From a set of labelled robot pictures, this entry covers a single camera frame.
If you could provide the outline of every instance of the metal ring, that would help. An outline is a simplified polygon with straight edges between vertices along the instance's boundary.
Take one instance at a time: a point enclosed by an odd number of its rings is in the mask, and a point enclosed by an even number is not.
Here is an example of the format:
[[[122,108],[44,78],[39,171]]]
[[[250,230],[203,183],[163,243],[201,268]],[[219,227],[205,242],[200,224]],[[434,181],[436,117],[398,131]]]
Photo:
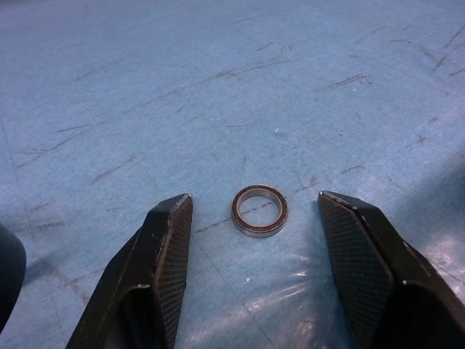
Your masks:
[[[252,225],[240,214],[242,203],[253,196],[264,196],[272,200],[279,208],[278,218],[268,225]],[[232,220],[238,230],[253,238],[267,238],[279,232],[288,217],[288,205],[279,191],[266,185],[251,185],[239,191],[231,203]]]

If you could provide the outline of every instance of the bearing inner ring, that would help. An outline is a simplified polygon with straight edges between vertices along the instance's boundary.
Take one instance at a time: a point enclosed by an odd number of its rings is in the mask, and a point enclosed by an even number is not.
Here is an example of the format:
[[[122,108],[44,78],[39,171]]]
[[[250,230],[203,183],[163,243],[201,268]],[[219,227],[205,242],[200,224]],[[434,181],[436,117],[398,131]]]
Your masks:
[[[240,214],[240,206],[248,198],[263,196],[273,201],[279,208],[279,215],[276,220],[267,225],[252,225]],[[267,238],[278,233],[284,225],[288,216],[288,205],[284,196],[274,188],[266,185],[251,185],[239,191],[231,203],[232,220],[238,230],[254,238]]]

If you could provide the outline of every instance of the blue work mat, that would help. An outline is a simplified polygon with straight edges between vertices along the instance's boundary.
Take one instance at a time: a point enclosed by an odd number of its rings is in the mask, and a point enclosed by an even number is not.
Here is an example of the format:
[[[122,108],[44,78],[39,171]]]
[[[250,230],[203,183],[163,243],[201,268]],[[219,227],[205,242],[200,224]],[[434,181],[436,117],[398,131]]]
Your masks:
[[[355,348],[319,190],[383,209],[465,301],[463,1],[4,0],[0,124],[0,220],[28,255],[2,349],[64,348],[181,193],[177,349]],[[289,205],[267,239],[230,219],[256,183]]]

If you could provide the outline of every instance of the black object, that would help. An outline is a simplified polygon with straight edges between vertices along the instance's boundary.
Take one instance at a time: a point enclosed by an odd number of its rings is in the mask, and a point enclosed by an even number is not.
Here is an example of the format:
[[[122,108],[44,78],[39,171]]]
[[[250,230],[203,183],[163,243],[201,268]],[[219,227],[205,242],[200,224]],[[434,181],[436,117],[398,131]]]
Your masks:
[[[465,348],[465,307],[377,207],[320,192],[331,267],[360,347]]]
[[[21,241],[0,224],[0,332],[20,294],[26,271],[26,252]]]
[[[172,349],[185,290],[193,200],[162,201],[108,263],[67,349]]]

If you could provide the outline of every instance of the blue surface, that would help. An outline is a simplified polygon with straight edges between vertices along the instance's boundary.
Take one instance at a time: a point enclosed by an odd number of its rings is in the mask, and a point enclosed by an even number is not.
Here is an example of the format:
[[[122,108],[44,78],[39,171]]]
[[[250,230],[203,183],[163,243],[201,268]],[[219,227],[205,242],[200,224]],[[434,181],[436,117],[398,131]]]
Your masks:
[[[0,347],[63,348],[184,192],[179,349],[354,347],[322,189],[380,206],[465,301],[464,25],[459,0],[0,3],[1,221],[28,253]],[[228,220],[257,182],[290,208],[264,240]]]

